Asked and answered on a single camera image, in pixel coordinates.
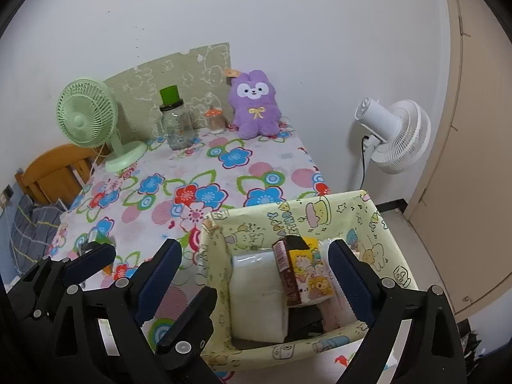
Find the beige door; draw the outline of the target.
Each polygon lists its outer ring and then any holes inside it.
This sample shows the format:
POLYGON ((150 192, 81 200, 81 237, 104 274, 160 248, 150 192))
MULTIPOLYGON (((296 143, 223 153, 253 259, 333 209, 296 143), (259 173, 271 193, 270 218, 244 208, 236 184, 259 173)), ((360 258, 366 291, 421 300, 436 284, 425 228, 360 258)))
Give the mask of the beige door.
POLYGON ((457 319, 511 286, 511 43, 484 0, 447 0, 442 118, 406 218, 457 319))

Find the grey plaid pillow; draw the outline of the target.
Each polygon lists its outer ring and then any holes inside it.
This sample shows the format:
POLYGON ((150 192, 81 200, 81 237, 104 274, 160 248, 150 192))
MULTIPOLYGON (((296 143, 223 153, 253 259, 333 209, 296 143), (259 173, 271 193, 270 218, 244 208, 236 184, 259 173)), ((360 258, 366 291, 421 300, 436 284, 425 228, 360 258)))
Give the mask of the grey plaid pillow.
POLYGON ((53 257, 65 245, 68 225, 61 222, 60 204, 38 204, 23 195, 11 228, 11 249, 20 275, 45 256, 53 257))

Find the green desk fan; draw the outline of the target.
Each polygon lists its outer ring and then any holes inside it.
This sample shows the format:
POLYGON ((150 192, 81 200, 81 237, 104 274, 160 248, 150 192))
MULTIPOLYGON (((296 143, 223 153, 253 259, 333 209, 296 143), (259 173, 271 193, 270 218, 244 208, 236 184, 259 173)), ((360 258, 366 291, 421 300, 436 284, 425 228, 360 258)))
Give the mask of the green desk fan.
POLYGON ((81 78, 69 83, 59 95, 56 119, 62 133, 80 148, 110 145, 107 172, 120 172, 140 160, 148 145, 135 140, 122 143, 117 122, 119 108, 109 87, 101 81, 81 78))

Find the white standing fan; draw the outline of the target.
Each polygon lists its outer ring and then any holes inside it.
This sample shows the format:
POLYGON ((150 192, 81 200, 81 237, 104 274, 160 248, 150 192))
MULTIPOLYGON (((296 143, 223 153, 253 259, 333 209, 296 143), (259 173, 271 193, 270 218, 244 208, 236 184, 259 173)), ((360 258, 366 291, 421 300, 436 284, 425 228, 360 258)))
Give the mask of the white standing fan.
POLYGON ((432 125, 414 100, 384 106, 366 97, 357 105, 352 128, 354 188, 377 204, 410 200, 425 169, 432 125))

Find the white tissue pack with sleeve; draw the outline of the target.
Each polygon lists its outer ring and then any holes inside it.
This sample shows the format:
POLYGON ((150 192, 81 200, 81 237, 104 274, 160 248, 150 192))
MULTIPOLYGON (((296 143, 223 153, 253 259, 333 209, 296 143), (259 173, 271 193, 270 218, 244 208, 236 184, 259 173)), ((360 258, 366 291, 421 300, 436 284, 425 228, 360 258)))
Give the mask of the white tissue pack with sleeve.
POLYGON ((264 343, 285 341, 288 308, 273 252, 233 257, 229 304, 234 339, 264 343))

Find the yellow cartoon storage box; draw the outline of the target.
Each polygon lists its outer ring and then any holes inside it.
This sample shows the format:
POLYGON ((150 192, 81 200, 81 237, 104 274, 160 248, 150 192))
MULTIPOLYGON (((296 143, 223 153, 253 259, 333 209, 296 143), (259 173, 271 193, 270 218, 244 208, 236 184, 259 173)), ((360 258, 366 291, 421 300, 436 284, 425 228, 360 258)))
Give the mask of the yellow cartoon storage box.
POLYGON ((261 204, 206 216, 200 255, 218 293, 203 357, 217 371, 266 368, 362 338, 328 261, 343 240, 378 276, 417 284, 363 191, 261 204))

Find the clear plastic cup sleeve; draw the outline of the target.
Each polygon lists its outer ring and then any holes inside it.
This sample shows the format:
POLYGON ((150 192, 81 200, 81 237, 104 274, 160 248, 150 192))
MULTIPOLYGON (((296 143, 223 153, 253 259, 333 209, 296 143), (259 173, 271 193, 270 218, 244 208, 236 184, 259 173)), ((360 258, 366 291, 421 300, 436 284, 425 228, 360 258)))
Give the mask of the clear plastic cup sleeve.
POLYGON ((333 295, 318 305, 323 318, 322 323, 325 332, 342 328, 356 321, 356 317, 345 297, 345 293, 341 289, 329 263, 328 251, 333 241, 334 238, 328 238, 319 242, 320 255, 333 289, 333 295))

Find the green patterned cardboard panel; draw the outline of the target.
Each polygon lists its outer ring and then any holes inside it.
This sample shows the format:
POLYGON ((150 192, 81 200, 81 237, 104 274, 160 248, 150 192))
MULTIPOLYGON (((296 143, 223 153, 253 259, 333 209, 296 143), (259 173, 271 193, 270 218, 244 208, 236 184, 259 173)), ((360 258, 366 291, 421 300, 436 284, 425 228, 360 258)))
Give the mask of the green patterned cardboard panel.
POLYGON ((221 110, 232 122, 231 86, 224 75, 230 67, 230 45, 221 43, 163 56, 108 78, 105 83, 119 107, 117 128, 122 142, 157 137, 161 106, 179 100, 194 128, 206 127, 205 113, 210 108, 221 110))

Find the brown snack box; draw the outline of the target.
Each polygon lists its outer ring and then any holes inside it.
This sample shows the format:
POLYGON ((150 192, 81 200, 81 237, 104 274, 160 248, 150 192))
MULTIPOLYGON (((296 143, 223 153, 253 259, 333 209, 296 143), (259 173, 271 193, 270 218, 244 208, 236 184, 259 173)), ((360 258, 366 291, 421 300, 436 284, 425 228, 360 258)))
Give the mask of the brown snack box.
POLYGON ((272 246, 279 277, 288 307, 300 306, 302 297, 297 279, 297 272, 292 263, 292 252, 305 252, 309 248, 300 236, 285 236, 272 246))

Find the yellow cartoon tissue pack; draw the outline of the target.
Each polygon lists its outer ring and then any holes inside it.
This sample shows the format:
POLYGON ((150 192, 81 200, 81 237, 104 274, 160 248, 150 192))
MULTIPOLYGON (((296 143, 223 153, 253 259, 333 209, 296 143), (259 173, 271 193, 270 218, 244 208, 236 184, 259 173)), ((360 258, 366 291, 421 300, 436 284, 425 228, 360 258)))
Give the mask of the yellow cartoon tissue pack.
POLYGON ((294 290, 288 298, 289 307, 315 305, 334 294, 319 242, 311 237, 292 237, 288 251, 292 264, 294 290))

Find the small jar with orange lid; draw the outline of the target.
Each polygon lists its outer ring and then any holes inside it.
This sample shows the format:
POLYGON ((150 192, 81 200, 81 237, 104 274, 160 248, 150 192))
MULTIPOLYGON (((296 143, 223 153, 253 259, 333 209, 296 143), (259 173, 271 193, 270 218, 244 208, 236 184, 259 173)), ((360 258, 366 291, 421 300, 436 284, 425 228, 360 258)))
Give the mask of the small jar with orange lid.
POLYGON ((206 126, 210 133, 223 133, 226 129, 226 121, 222 110, 210 106, 204 113, 206 119, 206 126))

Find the wooden bed headboard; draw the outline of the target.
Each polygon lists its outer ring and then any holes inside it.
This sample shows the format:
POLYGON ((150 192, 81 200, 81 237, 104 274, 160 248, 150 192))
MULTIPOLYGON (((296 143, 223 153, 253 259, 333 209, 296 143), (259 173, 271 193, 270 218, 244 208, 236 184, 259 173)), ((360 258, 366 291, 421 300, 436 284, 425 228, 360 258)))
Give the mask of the wooden bed headboard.
POLYGON ((71 205, 110 153, 107 146, 58 146, 34 159, 25 170, 18 170, 15 179, 22 192, 38 204, 54 204, 61 200, 65 205, 71 205))

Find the floral tablecloth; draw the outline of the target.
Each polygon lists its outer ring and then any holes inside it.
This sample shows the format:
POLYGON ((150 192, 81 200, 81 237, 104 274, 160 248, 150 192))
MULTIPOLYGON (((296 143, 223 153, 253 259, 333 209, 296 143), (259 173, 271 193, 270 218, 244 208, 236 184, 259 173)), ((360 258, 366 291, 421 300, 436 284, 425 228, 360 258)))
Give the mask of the floral tablecloth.
POLYGON ((203 285, 200 230, 207 213, 246 205, 326 195, 329 188, 299 136, 282 123, 273 137, 243 140, 234 130, 201 129, 190 148, 175 151, 164 139, 119 172, 99 169, 62 215, 49 255, 76 258, 89 241, 105 238, 116 259, 84 283, 87 290, 129 277, 169 238, 182 261, 153 320, 143 333, 155 346, 203 285))

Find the purple plush bunny toy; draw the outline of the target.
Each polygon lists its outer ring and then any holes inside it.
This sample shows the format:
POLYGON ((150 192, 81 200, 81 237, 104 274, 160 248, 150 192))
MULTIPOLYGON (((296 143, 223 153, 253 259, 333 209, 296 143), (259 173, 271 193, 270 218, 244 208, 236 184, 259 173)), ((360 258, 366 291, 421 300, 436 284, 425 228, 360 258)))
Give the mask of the purple plush bunny toy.
POLYGON ((231 76, 228 101, 234 109, 233 125, 243 140, 258 135, 277 136, 281 111, 276 102, 276 90, 262 70, 248 73, 234 71, 231 76))

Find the glass jar with green lid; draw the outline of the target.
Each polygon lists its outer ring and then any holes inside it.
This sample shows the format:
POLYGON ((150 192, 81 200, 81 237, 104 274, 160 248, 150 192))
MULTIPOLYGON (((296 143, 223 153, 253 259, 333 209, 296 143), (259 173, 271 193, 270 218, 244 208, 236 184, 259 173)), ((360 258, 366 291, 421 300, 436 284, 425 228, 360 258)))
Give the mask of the glass jar with green lid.
POLYGON ((179 89, 172 85, 160 90, 161 116, 157 121, 159 135, 167 140, 173 150, 190 148, 195 137, 191 116, 180 97, 179 89))

